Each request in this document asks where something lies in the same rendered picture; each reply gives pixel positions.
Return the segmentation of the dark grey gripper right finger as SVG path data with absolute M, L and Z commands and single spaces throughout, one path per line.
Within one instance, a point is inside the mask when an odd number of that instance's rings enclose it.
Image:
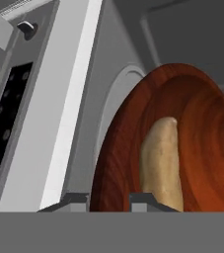
M 175 211 L 175 209 L 158 203 L 151 193 L 131 193 L 129 210 L 131 212 Z

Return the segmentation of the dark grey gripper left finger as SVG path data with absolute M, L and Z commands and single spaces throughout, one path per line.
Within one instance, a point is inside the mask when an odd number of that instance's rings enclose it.
M 88 193 L 67 193 L 59 203 L 39 210 L 39 212 L 86 212 L 89 210 Z

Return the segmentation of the beige sweet potato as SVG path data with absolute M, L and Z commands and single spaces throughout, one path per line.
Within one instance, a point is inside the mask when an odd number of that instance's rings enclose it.
M 140 152 L 140 187 L 158 203 L 176 211 L 184 210 L 178 149 L 178 122 L 161 118 L 147 133 Z

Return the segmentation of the brown wooden bowl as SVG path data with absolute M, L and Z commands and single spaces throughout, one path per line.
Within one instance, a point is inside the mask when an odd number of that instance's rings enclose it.
M 186 211 L 224 211 L 224 94 L 203 71 L 164 64 L 123 101 L 104 139 L 91 191 L 91 211 L 128 211 L 139 186 L 140 146 L 159 119 L 178 121 Z

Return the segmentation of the white microwave turntable plate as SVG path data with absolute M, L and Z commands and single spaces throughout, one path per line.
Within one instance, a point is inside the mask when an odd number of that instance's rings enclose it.
M 145 77 L 145 72 L 136 65 L 125 66 L 114 79 L 102 105 L 102 112 L 99 119 L 97 139 L 94 149 L 94 162 L 96 165 L 102 144 L 108 132 L 112 119 L 117 110 L 129 95 L 136 84 Z

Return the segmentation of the grey microwave oven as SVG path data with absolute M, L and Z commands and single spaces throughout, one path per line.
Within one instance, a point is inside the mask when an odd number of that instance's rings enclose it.
M 88 193 L 117 74 L 169 63 L 224 94 L 224 0 L 0 0 L 0 211 Z

